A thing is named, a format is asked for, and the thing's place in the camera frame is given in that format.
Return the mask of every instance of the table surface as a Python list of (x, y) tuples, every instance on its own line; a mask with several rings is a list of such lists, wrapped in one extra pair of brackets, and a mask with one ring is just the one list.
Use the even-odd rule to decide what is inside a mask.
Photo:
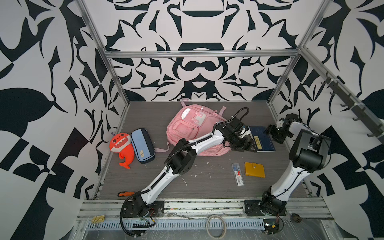
[[(268, 126), (274, 124), (270, 109), (266, 102), (204, 102), (196, 103), (220, 111), (222, 106), (227, 109), (223, 113), (230, 119), (240, 108), (248, 107), (250, 112), (242, 122), (251, 126)], [(121, 132), (130, 134), (144, 127), (147, 129), (156, 148), (166, 149), (167, 125), (182, 108), (179, 102), (131, 102)], [(237, 152), (230, 151), (218, 157), (197, 156), (194, 166), (189, 172), (175, 178), (159, 195), (159, 199), (208, 199), (208, 198), (254, 198), (261, 197), (263, 192), (277, 182), (288, 166), (288, 151), (284, 144), (274, 142), (275, 152)], [(122, 162), (114, 153), (104, 179), (99, 199), (117, 199), (122, 191), (135, 192), (147, 187), (161, 172), (164, 161), (170, 151), (156, 153), (156, 158), (147, 164), (135, 159), (131, 169), (125, 169), (118, 163)], [(265, 178), (245, 176), (244, 163), (262, 164)], [(232, 171), (232, 164), (239, 163), (243, 175), (244, 186), (237, 186)], [(306, 197), (301, 184), (291, 197)]]

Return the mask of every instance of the plush toy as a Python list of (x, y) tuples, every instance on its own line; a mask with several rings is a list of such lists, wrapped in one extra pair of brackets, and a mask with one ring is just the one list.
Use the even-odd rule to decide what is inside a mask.
[(109, 149), (112, 152), (118, 152), (120, 159), (125, 158), (125, 162), (119, 163), (120, 166), (130, 169), (129, 165), (135, 158), (135, 151), (131, 143), (131, 136), (126, 133), (119, 133), (112, 138), (109, 143)]

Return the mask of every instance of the yellow wallet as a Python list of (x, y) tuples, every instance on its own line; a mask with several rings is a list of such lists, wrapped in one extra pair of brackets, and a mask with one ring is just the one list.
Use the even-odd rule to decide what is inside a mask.
[(265, 178), (264, 166), (254, 162), (246, 162), (245, 175)]

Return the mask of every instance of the notebook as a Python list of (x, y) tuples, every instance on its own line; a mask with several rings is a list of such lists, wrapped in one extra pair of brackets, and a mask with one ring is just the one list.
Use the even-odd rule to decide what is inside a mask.
[(255, 143), (257, 152), (274, 152), (276, 151), (273, 142), (269, 135), (264, 134), (266, 127), (262, 126), (249, 126), (252, 138)]

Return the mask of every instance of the pink backpack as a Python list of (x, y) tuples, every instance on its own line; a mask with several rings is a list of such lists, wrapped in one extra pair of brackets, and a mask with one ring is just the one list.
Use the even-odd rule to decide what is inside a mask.
[[(212, 132), (215, 123), (225, 121), (221, 115), (226, 107), (217, 113), (217, 111), (197, 104), (187, 106), (184, 100), (181, 99), (183, 108), (167, 127), (168, 141), (174, 146), (182, 138), (189, 141), (204, 136)], [(201, 152), (199, 156), (221, 156), (230, 150), (230, 147), (224, 147), (220, 144)]]

